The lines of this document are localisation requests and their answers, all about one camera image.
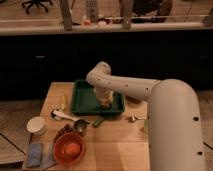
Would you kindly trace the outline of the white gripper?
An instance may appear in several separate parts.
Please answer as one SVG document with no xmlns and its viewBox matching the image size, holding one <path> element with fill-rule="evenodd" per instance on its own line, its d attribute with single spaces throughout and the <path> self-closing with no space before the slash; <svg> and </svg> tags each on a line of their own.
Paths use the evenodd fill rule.
<svg viewBox="0 0 213 171">
<path fill-rule="evenodd" d="M 95 96 L 101 106 L 110 106 L 113 102 L 113 91 L 96 87 L 94 89 Z"/>
</svg>

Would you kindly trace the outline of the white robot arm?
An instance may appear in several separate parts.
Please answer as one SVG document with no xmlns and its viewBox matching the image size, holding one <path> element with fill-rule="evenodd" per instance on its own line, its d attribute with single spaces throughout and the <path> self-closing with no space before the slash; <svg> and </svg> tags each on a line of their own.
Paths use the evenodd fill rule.
<svg viewBox="0 0 213 171">
<path fill-rule="evenodd" d="M 96 94 L 111 90 L 147 103 L 150 171 L 206 171 L 199 101 L 190 85 L 113 76 L 105 62 L 86 81 Z"/>
</svg>

